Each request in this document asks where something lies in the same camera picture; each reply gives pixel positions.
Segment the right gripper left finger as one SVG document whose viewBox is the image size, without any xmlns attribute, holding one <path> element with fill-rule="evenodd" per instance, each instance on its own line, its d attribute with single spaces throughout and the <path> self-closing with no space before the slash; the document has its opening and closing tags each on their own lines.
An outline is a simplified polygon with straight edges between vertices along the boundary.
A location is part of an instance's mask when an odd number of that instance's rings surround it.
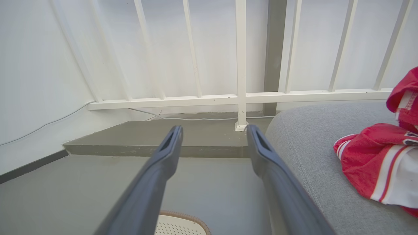
<svg viewBox="0 0 418 235">
<path fill-rule="evenodd" d="M 96 235 L 153 235 L 167 181 L 175 174 L 183 141 L 173 126 L 102 221 Z"/>
</svg>

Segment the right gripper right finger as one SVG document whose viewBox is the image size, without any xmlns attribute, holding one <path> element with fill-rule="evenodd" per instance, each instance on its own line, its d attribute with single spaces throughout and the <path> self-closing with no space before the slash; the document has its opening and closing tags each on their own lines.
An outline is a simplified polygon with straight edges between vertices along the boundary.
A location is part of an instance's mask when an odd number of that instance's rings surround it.
<svg viewBox="0 0 418 235">
<path fill-rule="evenodd" d="M 334 235 L 308 192 L 278 156 L 260 128 L 247 126 L 248 153 L 262 180 L 273 235 Z"/>
</svg>

